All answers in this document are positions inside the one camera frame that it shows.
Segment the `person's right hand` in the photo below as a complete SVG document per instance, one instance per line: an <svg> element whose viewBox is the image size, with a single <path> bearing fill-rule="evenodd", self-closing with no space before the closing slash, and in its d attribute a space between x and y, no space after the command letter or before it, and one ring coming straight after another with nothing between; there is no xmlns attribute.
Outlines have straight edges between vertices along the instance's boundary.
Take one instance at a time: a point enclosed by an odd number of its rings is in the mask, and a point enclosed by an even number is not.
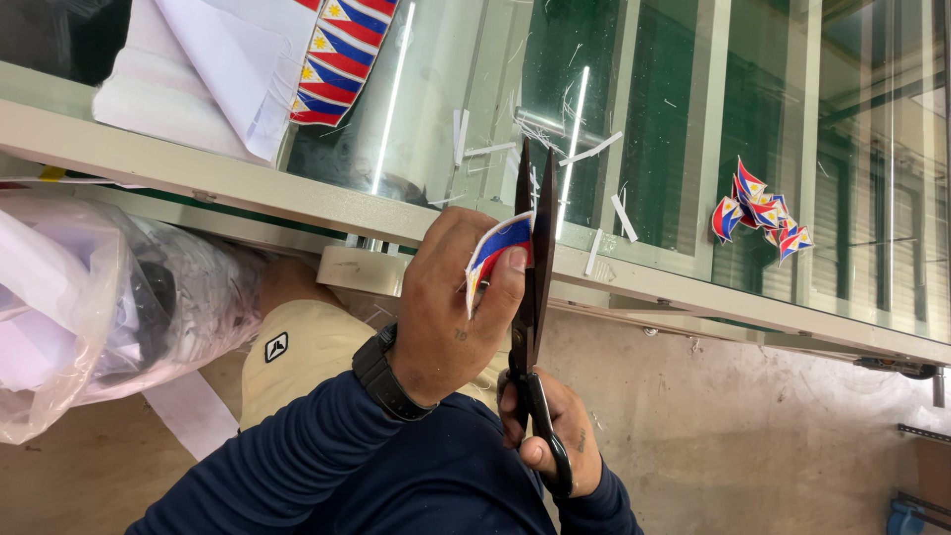
<svg viewBox="0 0 951 535"><path fill-rule="evenodd" d="M594 441L594 429L585 404L574 390L564 386L547 371L534 367L541 378L548 401L548 411L552 415L552 427L561 439L572 463L572 498L587 496L601 483L601 454ZM525 429L518 422L515 408L518 406L518 392L513 383L505 385L505 391L498 402L498 416L502 419L502 444L508 449L521 448L518 451L525 466L541 472L550 480L555 479L554 457L548 443L541 437L525 437Z"/></svg>
<svg viewBox="0 0 951 535"><path fill-rule="evenodd" d="M446 208L406 268L397 342L388 360L403 390L422 406L438 403L485 369L521 303L528 260L521 247L499 257L472 319L460 291L478 241L497 223L474 210Z"/></svg>

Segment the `concrete floor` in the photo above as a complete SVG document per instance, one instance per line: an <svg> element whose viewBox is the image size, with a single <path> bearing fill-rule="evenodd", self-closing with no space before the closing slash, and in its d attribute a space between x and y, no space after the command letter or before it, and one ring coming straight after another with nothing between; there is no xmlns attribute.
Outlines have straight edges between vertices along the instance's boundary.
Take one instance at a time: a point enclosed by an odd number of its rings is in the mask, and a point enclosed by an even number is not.
<svg viewBox="0 0 951 535"><path fill-rule="evenodd" d="M650 535L882 533L888 499L917 490L913 440L894 425L951 430L929 382L548 318L540 364L585 401ZM236 417L242 360L202 370ZM74 408L27 444L0 445L2 531L121 532L193 463L141 395Z"/></svg>

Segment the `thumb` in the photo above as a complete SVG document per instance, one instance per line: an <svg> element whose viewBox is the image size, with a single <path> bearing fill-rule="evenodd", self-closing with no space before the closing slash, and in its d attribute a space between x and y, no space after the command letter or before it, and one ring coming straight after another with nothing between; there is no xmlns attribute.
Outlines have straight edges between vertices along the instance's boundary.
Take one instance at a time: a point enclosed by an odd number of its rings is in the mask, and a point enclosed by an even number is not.
<svg viewBox="0 0 951 535"><path fill-rule="evenodd" d="M552 451L548 448L548 443L541 437L526 439L518 450L518 456L522 458L522 463L525 466L536 472L541 472L545 477L553 480L557 476Z"/></svg>
<svg viewBox="0 0 951 535"><path fill-rule="evenodd" d="M522 247L507 248L492 268L489 287L473 314L482 332L502 331L515 317L525 293L525 265L529 251Z"/></svg>

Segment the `navy blue shirt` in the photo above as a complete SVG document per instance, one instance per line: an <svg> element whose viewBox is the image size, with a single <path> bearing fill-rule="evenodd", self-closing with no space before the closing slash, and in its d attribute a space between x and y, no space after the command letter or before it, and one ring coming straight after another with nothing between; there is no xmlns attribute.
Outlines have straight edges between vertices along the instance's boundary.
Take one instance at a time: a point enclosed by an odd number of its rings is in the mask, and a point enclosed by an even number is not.
<svg viewBox="0 0 951 535"><path fill-rule="evenodd" d="M461 394L390 420L347 371L227 441L126 533L555 533L541 476L501 435ZM642 534L606 466L593 494L555 504L562 533Z"/></svg>

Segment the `watch strap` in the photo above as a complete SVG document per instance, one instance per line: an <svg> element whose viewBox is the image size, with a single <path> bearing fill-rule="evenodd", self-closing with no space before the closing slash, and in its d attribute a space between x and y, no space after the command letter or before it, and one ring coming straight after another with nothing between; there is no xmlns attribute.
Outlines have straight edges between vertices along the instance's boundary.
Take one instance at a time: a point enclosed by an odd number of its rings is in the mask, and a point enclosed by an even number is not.
<svg viewBox="0 0 951 535"><path fill-rule="evenodd" d="M415 422L439 404L421 406L406 394L393 374L386 352L397 339L397 324L392 323L366 341L354 353L353 370L367 395L384 412L404 422Z"/></svg>

